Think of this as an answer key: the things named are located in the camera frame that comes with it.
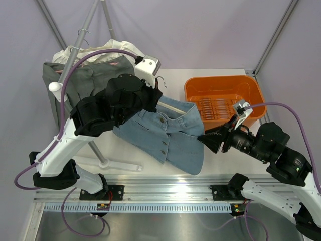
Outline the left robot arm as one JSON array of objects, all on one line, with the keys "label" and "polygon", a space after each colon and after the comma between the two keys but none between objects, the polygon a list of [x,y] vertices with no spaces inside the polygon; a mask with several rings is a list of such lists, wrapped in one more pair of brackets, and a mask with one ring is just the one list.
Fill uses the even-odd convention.
[{"label": "left robot arm", "polygon": [[102,200],[108,185],[102,174],[93,174],[78,166],[75,154],[102,133],[119,127],[142,110],[156,112],[162,96],[155,77],[153,85],[131,74],[110,79],[95,96],[80,100],[72,109],[63,131],[40,153],[31,152],[36,165],[33,183],[38,188],[62,190],[76,187]]}]

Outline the frame post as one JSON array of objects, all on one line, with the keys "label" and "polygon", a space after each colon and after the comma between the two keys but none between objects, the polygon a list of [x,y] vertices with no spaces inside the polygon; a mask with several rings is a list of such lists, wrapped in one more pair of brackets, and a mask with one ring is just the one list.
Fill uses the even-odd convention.
[{"label": "frame post", "polygon": [[289,22],[294,10],[296,9],[300,0],[291,0],[289,5],[287,6],[284,14],[282,15],[275,31],[273,32],[266,48],[264,49],[256,67],[253,69],[253,76],[256,78],[262,69],[263,65],[265,64],[266,60],[268,59],[271,51],[273,50],[275,44],[277,43],[278,39],[280,38],[283,30],[285,29],[287,23]]},{"label": "frame post", "polygon": [[54,20],[49,7],[47,6],[46,2],[44,0],[35,0],[35,3],[37,7],[39,8],[40,13],[42,14],[45,22],[47,23],[50,31],[52,32],[57,44],[61,49],[66,49],[67,44],[58,28],[58,25],[56,24],[56,21]]}]

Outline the orange plastic basket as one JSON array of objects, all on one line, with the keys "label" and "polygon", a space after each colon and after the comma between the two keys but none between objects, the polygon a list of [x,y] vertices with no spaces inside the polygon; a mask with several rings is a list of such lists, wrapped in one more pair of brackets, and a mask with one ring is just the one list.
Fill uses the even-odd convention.
[{"label": "orange plastic basket", "polygon": [[257,82],[248,76],[194,77],[184,86],[185,100],[195,103],[205,130],[218,127],[235,114],[233,105],[245,100],[264,103]]}]

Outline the left frame post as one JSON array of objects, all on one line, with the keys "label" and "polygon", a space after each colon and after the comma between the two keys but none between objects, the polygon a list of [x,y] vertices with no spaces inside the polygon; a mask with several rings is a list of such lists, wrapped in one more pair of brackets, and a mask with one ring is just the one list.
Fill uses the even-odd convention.
[{"label": "left frame post", "polygon": [[46,2],[44,0],[35,0],[35,3],[37,7],[39,8],[40,13],[42,14],[45,22],[47,23],[50,31],[52,32],[57,44],[61,49],[66,49],[67,44],[58,28],[58,25],[56,24],[56,21],[54,20],[49,7],[47,6]]}]

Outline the right frame post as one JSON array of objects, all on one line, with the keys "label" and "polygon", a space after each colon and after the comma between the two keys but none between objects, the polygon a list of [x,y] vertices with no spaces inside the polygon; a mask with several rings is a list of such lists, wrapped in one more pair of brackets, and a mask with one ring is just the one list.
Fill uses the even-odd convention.
[{"label": "right frame post", "polygon": [[283,30],[285,29],[287,23],[289,22],[294,10],[296,9],[300,0],[291,0],[289,5],[287,6],[284,14],[282,15],[275,31],[273,32],[266,48],[264,49],[256,67],[253,69],[253,76],[256,78],[262,69],[263,65],[265,64],[266,60],[268,59],[271,51],[273,50],[275,44],[277,43],[278,39],[280,38]]}]

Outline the blue denim skirt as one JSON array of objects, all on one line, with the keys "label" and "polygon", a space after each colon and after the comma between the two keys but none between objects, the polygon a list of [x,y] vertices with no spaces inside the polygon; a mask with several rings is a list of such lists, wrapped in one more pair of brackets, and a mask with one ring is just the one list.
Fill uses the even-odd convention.
[{"label": "blue denim skirt", "polygon": [[178,108],[185,115],[157,106],[157,112],[142,110],[113,133],[148,153],[160,163],[168,162],[181,171],[198,175],[204,161],[204,145],[197,137],[204,125],[197,106],[166,96],[160,101]]}]

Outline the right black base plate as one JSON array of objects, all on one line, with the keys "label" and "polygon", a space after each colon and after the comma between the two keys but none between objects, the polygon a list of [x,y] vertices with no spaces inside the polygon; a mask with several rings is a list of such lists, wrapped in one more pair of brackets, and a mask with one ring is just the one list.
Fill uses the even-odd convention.
[{"label": "right black base plate", "polygon": [[234,188],[228,185],[210,185],[214,201],[244,201],[246,198],[241,194],[240,188]]}]

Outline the white pleated skirt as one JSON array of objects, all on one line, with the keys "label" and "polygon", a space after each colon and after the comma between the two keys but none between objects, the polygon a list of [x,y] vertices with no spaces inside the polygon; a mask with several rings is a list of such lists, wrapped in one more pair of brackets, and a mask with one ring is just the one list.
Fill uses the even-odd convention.
[{"label": "white pleated skirt", "polygon": [[[117,49],[117,50],[123,50],[126,52],[130,52],[135,56],[142,56],[144,57],[145,54],[142,53],[134,44],[132,44],[131,42],[128,41],[117,41],[114,39],[110,39],[107,43],[105,43],[104,45],[112,45],[111,49]],[[65,50],[61,50],[60,52],[57,52],[56,54],[54,54],[53,58],[52,58],[52,63],[59,63],[59,64],[66,64],[71,51],[73,50],[73,46],[68,46]],[[91,54],[93,52],[89,52],[89,53],[79,53],[76,56],[75,59],[75,63],[77,63],[80,59],[82,59],[83,57]],[[111,60],[114,60],[116,58],[119,58],[121,56],[124,56],[125,58],[128,59],[128,61],[134,65],[135,60],[133,57],[123,54],[123,53],[102,53],[100,55],[96,55],[93,56],[91,58],[88,58],[86,61],[83,62],[83,65],[91,65],[91,64],[98,64],[98,63],[104,63],[104,62],[108,62]]]}]

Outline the aluminium mounting rail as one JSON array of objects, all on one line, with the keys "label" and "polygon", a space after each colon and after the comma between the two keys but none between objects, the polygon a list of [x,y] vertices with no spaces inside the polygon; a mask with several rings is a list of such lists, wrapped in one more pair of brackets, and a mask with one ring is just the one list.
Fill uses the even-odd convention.
[{"label": "aluminium mounting rail", "polygon": [[[143,176],[105,175],[108,184],[124,185],[123,202],[132,203],[204,203],[213,201],[209,189],[213,184],[227,184],[234,174],[203,176]],[[298,199],[285,184],[269,174],[243,174],[258,185],[285,198]],[[62,202],[71,188],[54,191],[41,189],[34,195],[34,203]]]}]

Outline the cream plastic hanger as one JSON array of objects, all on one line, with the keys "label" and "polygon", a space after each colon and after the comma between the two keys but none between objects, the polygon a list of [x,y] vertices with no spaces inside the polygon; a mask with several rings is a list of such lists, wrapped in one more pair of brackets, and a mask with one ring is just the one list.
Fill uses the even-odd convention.
[{"label": "cream plastic hanger", "polygon": [[[157,76],[157,77],[156,77],[156,80],[158,80],[159,78],[163,81],[164,87],[167,88],[165,79],[164,79],[163,77],[161,77],[161,76]],[[180,109],[178,109],[178,108],[175,108],[175,107],[173,107],[173,106],[171,106],[171,105],[168,105],[168,104],[166,104],[166,103],[163,103],[163,102],[161,102],[161,101],[159,101],[157,104],[158,104],[159,106],[163,107],[163,108],[169,109],[169,110],[174,111],[174,112],[176,112],[176,113],[178,113],[178,114],[181,114],[181,115],[185,115],[185,114],[186,114],[186,112],[184,112],[184,111],[182,111],[182,110],[180,110]]]}]

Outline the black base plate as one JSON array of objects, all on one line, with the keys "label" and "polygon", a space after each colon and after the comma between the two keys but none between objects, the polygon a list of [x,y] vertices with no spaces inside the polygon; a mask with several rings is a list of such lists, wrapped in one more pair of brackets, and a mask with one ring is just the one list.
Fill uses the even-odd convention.
[{"label": "black base plate", "polygon": [[246,198],[241,194],[240,188],[234,188],[228,185],[210,185],[214,201],[244,201]]},{"label": "black base plate", "polygon": [[108,190],[102,189],[95,194],[90,194],[85,190],[80,191],[81,201],[122,201],[124,195],[124,185],[108,185]]}]

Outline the grey pleated skirt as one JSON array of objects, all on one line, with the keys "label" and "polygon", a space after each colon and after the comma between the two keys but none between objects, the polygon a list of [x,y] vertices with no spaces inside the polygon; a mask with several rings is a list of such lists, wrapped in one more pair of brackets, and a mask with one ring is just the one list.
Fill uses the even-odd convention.
[{"label": "grey pleated skirt", "polygon": [[[53,93],[48,90],[48,87],[51,82],[58,82],[60,74],[56,71],[63,70],[64,67],[65,65],[59,63],[44,63],[42,73],[53,118],[58,128],[60,128],[61,121],[60,103],[56,100]],[[134,67],[125,56],[77,68],[70,77],[66,88],[68,99],[65,104],[65,118],[68,118],[70,115],[70,111],[67,108],[73,108],[83,98],[94,96],[104,90],[110,79],[122,74],[134,74]]]}]

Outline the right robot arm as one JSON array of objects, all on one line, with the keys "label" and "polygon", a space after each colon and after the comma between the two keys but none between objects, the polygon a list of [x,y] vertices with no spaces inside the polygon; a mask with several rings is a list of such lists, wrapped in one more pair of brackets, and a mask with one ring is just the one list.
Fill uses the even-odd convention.
[{"label": "right robot arm", "polygon": [[305,237],[320,240],[320,194],[313,167],[306,157],[287,146],[290,136],[276,123],[264,123],[254,135],[249,127],[236,125],[234,115],[221,126],[206,130],[198,140],[213,153],[234,148],[263,164],[274,179],[288,186],[297,201],[291,201],[236,173],[226,185],[211,185],[213,199],[258,202],[279,213]]}]

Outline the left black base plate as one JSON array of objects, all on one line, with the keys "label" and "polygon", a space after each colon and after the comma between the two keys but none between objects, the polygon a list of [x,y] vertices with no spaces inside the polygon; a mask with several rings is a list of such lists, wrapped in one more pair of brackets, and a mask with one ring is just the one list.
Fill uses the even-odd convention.
[{"label": "left black base plate", "polygon": [[81,201],[122,201],[124,195],[124,185],[108,185],[108,190],[102,189],[95,194],[90,194],[85,190],[80,191]]}]

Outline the cream hanger of white skirt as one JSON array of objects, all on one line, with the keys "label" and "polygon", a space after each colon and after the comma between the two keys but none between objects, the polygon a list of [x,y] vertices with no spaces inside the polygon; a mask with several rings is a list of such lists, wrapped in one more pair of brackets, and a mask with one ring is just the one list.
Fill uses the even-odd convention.
[{"label": "cream hanger of white skirt", "polygon": [[95,52],[95,51],[100,51],[100,50],[107,50],[111,49],[112,45],[103,45],[100,47],[90,47],[88,49],[82,49],[79,50],[79,53],[89,53],[89,52]]}]

